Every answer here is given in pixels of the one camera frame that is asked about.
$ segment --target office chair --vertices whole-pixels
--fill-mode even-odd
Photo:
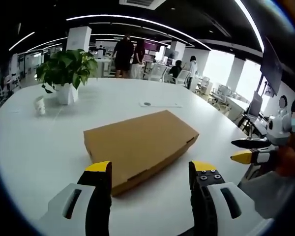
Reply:
[[[213,99],[210,99],[208,101],[209,104],[211,104],[219,111],[224,110],[222,112],[223,114],[226,114],[230,110],[230,107],[228,106],[228,103],[226,101],[226,96],[223,95],[220,91],[214,88],[210,95]]]
[[[240,128],[242,124],[246,121],[243,130],[246,131],[248,135],[250,135],[251,133],[254,122],[258,119],[262,106],[262,101],[262,97],[255,91],[252,102],[250,103],[247,111],[243,114],[243,118],[238,123],[238,127]]]
[[[202,95],[208,94],[209,84],[210,84],[210,78],[203,77],[201,82],[198,83],[198,86],[196,88],[196,92],[199,92]]]
[[[155,64],[153,69],[149,74],[144,73],[147,75],[148,80],[152,81],[158,81],[163,82],[164,81],[164,75],[166,71],[168,70],[168,67],[165,65]]]
[[[182,85],[182,86],[186,86],[186,80],[190,75],[190,71],[188,70],[181,70],[181,72],[179,73],[177,78],[173,79],[175,80],[176,85]]]
[[[229,87],[225,86],[225,85],[220,85],[218,87],[218,91],[221,94],[223,94],[224,96],[231,96],[232,95],[232,90]]]

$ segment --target window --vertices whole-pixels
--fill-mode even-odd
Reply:
[[[246,98],[248,101],[251,101],[254,96],[254,91],[257,90],[258,83],[261,77],[260,65],[246,60],[244,68],[240,75],[240,79],[236,88],[236,92]],[[258,94],[261,95],[265,86],[266,79],[264,78],[260,86]],[[266,108],[266,105],[270,99],[269,96],[262,96],[263,102],[261,106],[261,111],[263,112]]]
[[[206,66],[203,71],[203,76],[207,76],[214,83],[226,85],[230,75],[234,55],[217,50],[210,51]]]

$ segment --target human arm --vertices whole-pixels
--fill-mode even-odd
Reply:
[[[168,73],[169,73],[169,74],[172,74],[172,73],[173,73],[173,67],[169,70]]]
[[[192,73],[192,71],[195,69],[195,63],[194,62],[190,62],[190,67],[189,67],[189,71]]]
[[[276,172],[281,176],[295,176],[295,151],[289,146],[280,147],[278,158]]]
[[[116,44],[116,46],[115,46],[115,48],[114,48],[114,52],[113,52],[112,57],[115,56],[115,54],[116,54],[116,52],[118,51],[119,47],[120,47],[120,41]]]
[[[141,65],[141,64],[142,64],[142,61],[140,61],[140,59],[139,59],[139,54],[138,54],[138,53],[136,53],[136,54],[135,54],[135,57],[136,57],[136,59],[137,59],[138,63]]]
[[[286,146],[279,147],[278,158],[277,173],[282,176],[295,176],[295,133],[291,133]]]

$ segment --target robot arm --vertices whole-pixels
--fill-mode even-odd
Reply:
[[[189,162],[194,235],[262,235],[273,219],[263,219],[254,201],[234,183],[226,183],[207,163]]]
[[[268,161],[277,162],[278,148],[287,145],[291,128],[291,115],[282,109],[277,116],[270,116],[266,139],[247,138],[232,141],[233,145],[249,150],[239,151],[232,155],[231,159],[241,164],[255,165],[261,165]]]
[[[109,161],[87,167],[77,184],[69,184],[49,201],[37,223],[42,235],[108,236],[111,176]]]

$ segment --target hand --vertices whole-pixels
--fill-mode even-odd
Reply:
[[[278,150],[278,157],[281,162],[289,162],[291,158],[294,158],[295,151],[289,146],[280,146]]]
[[[281,146],[277,152],[279,163],[276,172],[281,176],[295,175],[295,151],[289,146]]]

